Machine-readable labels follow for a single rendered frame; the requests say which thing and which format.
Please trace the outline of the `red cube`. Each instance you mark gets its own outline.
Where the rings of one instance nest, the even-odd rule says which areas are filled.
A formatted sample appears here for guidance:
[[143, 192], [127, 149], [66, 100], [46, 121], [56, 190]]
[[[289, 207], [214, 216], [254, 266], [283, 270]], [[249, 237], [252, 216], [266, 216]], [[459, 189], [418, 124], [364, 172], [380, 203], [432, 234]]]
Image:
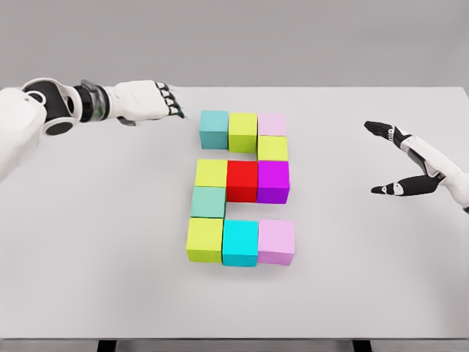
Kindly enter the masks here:
[[258, 164], [256, 161], [228, 161], [226, 200], [228, 202], [255, 203], [258, 189]]

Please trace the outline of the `purple cube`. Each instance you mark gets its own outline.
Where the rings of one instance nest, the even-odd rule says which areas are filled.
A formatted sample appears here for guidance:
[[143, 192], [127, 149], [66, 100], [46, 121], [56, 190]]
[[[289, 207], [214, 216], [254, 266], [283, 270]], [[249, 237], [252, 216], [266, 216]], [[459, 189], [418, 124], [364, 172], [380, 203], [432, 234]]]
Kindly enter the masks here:
[[288, 161], [258, 161], [258, 203], [286, 204], [289, 191]]

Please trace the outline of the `yellow-green cube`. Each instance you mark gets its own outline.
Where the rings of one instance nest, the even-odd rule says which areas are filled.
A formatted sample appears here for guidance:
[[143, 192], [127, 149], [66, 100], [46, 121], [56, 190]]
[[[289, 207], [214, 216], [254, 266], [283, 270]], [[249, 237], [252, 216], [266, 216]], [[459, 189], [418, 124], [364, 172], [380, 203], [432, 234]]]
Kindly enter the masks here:
[[259, 161], [288, 161], [287, 138], [285, 136], [259, 136], [257, 159]]
[[228, 148], [231, 153], [255, 153], [257, 114], [229, 113]]
[[190, 217], [186, 240], [188, 259], [195, 263], [221, 263], [224, 220]]
[[227, 160], [202, 159], [197, 161], [195, 186], [226, 187]]

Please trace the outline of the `cyan cube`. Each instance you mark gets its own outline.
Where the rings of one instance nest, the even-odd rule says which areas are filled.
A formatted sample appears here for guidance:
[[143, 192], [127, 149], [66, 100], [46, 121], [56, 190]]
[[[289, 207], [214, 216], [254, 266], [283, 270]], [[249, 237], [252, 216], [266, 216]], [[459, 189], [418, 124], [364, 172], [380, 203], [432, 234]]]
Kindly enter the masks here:
[[259, 223], [239, 219], [224, 222], [222, 263], [225, 266], [256, 267]]

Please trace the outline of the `teal cube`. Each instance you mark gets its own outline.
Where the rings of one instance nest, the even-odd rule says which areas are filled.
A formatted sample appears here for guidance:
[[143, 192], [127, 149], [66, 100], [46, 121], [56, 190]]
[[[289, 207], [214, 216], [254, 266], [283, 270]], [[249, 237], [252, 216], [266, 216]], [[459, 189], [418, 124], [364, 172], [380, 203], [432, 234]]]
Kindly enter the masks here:
[[201, 112], [199, 136], [202, 149], [228, 149], [229, 112], [210, 111]]

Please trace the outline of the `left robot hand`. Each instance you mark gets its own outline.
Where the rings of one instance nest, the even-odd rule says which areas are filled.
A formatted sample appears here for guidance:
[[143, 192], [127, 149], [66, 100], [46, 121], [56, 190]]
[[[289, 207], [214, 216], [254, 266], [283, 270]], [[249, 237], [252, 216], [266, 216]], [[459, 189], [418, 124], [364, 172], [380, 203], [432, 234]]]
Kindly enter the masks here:
[[186, 118], [172, 90], [162, 82], [127, 81], [104, 89], [110, 104], [108, 117], [124, 125], [171, 116]]

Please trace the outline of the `light pink cube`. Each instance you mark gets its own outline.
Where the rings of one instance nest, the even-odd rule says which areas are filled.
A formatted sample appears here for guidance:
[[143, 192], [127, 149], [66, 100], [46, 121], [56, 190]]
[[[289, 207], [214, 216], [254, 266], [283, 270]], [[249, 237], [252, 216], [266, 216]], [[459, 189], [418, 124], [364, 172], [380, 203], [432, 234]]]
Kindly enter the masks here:
[[291, 264], [294, 256], [294, 222], [278, 219], [260, 219], [257, 262], [288, 266]]
[[286, 116], [280, 113], [261, 113], [257, 115], [260, 136], [286, 136]]

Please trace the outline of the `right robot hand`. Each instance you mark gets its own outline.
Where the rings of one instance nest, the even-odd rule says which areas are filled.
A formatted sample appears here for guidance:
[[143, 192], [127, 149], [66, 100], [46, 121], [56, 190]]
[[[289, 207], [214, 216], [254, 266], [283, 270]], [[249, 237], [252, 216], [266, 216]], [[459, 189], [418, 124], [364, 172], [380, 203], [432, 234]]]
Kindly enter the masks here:
[[393, 143], [422, 170], [421, 175], [406, 177], [383, 186], [375, 186], [371, 189], [373, 194], [411, 197], [431, 194], [442, 186], [454, 199], [453, 179], [458, 173], [464, 171], [449, 157], [420, 137], [407, 133], [395, 125], [367, 121], [364, 127], [373, 135]]

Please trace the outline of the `mint green cube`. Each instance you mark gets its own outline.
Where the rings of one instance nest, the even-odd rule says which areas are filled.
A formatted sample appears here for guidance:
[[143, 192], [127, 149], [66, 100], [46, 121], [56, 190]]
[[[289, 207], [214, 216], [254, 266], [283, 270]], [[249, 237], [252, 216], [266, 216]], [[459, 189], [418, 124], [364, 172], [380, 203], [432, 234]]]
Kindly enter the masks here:
[[226, 189], [221, 187], [200, 187], [193, 190], [191, 217], [223, 219], [226, 209]]

